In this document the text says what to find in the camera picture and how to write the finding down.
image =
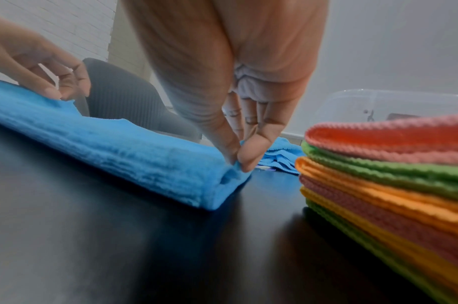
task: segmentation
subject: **dark table surface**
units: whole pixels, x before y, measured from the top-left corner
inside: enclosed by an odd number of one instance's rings
[[[255,171],[209,213],[0,127],[0,303],[429,301],[298,189]]]

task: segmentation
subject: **blue towel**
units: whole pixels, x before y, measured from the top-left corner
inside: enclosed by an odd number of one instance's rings
[[[300,156],[304,156],[301,146],[291,144],[287,139],[279,137],[267,150],[259,165],[299,174],[295,169],[295,160]]]
[[[51,148],[193,207],[217,209],[250,173],[222,154],[127,120],[83,117],[56,101],[0,81],[0,124]]]

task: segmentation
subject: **microfiber cloth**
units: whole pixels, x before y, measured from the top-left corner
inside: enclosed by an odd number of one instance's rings
[[[390,233],[435,252],[458,267],[458,237],[366,203],[309,177],[301,175],[299,179],[307,189]]]
[[[338,206],[313,191],[302,187],[301,192],[312,202],[335,213],[385,245],[394,254],[405,260],[435,282],[448,287],[458,295],[458,268],[433,252],[426,250],[404,238],[396,236],[364,218]]]
[[[299,174],[295,169],[295,160],[297,157],[303,155],[304,151],[302,151],[300,146],[291,144],[286,138],[279,137],[264,154],[259,165],[278,168],[292,174]]]
[[[385,245],[381,244],[367,233],[361,231],[340,216],[337,216],[335,213],[311,202],[310,200],[307,200],[307,205],[334,227],[353,239],[366,250],[370,251],[393,271],[405,277],[438,303],[458,304],[458,297],[448,288],[440,286],[433,280],[423,275],[420,271],[395,255]]]
[[[307,177],[367,203],[458,236],[457,201],[376,184],[325,167],[307,157],[299,157],[296,168]]]
[[[313,161],[373,182],[458,200],[458,167],[406,164],[343,156],[302,143]]]
[[[321,123],[306,141],[351,156],[404,163],[458,165],[458,114],[373,123]]]
[[[217,209],[250,173],[216,148],[165,136],[127,120],[83,117],[73,102],[0,81],[0,124],[184,204]]]

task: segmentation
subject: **green cloth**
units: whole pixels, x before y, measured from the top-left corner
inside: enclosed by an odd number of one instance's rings
[[[360,244],[363,248],[370,251],[393,271],[405,277],[438,303],[458,304],[458,297],[451,291],[432,282],[429,278],[409,266],[406,262],[397,257],[371,236],[348,223],[340,216],[320,205],[317,205],[316,203],[311,202],[310,200],[307,200],[307,205],[326,221]]]
[[[302,143],[304,153],[324,166],[373,182],[458,200],[458,167],[374,161],[339,155]]]

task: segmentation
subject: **clear plastic box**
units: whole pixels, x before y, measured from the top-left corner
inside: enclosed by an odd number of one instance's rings
[[[367,122],[458,114],[458,95],[346,90],[328,96],[312,123]]]

